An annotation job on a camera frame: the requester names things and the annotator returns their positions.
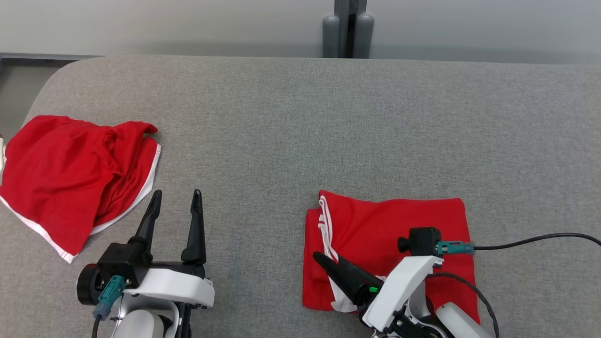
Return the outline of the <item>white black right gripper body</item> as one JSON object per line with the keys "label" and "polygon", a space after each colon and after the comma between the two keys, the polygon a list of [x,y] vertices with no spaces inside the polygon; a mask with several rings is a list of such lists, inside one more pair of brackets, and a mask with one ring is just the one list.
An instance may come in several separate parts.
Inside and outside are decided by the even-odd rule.
{"label": "white black right gripper body", "polygon": [[364,284],[356,294],[361,322],[372,338],[443,338],[427,307],[425,279],[444,259],[435,255],[402,259],[380,285]]}

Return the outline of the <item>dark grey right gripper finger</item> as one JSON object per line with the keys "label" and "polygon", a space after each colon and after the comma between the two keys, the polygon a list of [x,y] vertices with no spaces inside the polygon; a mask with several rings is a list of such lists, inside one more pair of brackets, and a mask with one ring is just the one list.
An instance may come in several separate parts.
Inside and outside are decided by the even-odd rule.
{"label": "dark grey right gripper finger", "polygon": [[339,267],[339,257],[337,261],[326,256],[324,253],[313,253],[313,259],[323,268],[328,278],[330,278],[335,286],[341,289],[342,293],[350,299],[352,304],[362,306],[367,304],[370,297],[370,286],[353,282],[350,280]]}
{"label": "dark grey right gripper finger", "polygon": [[381,278],[378,278],[358,265],[348,261],[344,257],[339,257],[339,267],[344,271],[343,273],[353,282],[369,285],[370,287],[380,288],[384,284]]}

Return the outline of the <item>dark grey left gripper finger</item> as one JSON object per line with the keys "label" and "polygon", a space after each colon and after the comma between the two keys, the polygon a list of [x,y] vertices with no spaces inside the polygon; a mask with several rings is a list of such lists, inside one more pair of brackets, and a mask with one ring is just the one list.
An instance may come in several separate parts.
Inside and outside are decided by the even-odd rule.
{"label": "dark grey left gripper finger", "polygon": [[137,233],[132,236],[128,244],[140,244],[144,249],[152,248],[155,222],[159,218],[162,204],[162,190],[156,190],[146,208]]}
{"label": "dark grey left gripper finger", "polygon": [[182,251],[181,259],[185,263],[204,265],[207,261],[207,255],[202,194],[200,190],[194,190],[190,212],[190,229],[187,236],[186,248]]}

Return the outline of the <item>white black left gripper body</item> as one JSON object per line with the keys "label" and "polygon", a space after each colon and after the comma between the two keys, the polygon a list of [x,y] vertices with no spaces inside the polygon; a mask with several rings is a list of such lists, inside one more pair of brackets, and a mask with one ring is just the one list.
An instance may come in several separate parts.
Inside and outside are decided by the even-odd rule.
{"label": "white black left gripper body", "polygon": [[194,309],[213,307],[210,279],[150,268],[139,287],[126,288],[114,304],[114,338],[191,338]]}

